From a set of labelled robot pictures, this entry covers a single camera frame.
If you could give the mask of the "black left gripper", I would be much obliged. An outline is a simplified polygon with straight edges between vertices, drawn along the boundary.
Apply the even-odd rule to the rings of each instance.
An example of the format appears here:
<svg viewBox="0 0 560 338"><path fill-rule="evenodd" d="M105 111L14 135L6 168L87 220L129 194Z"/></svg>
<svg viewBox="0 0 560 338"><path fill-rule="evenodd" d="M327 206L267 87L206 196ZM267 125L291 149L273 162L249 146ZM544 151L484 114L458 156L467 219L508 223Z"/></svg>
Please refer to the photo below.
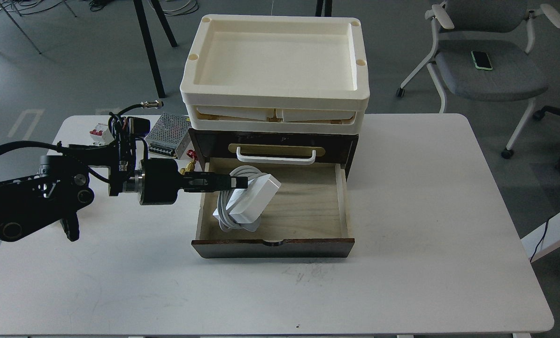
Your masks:
<svg viewBox="0 0 560 338"><path fill-rule="evenodd" d="M143 183L139 203L143 206L173 205L181 182L177 162L167 158L142 160ZM186 172L183 174L184 192L209 193L248 188L245 176L223 175L214 172Z"/></svg>

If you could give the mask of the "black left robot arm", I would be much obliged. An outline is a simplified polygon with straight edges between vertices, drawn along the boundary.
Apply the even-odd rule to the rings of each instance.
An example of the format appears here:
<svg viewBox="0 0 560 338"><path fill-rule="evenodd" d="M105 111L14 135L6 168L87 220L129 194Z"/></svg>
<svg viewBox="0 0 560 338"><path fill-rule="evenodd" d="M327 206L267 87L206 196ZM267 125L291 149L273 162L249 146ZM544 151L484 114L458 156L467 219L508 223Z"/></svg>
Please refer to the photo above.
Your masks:
<svg viewBox="0 0 560 338"><path fill-rule="evenodd" d="M171 159L145 158L136 168L135 145L113 141L105 146L46 144L15 141L0 146L0 155L27 147L49 148L57 155L42 156L35 175L0 182L0 240L14 242L59 221L67 238L79 238L78 210L95 194L89 175L95 167L108 168L110 195L138 193L139 203L172 205L177 193L207 193L245 189L247 178L213 172L181 173Z"/></svg>

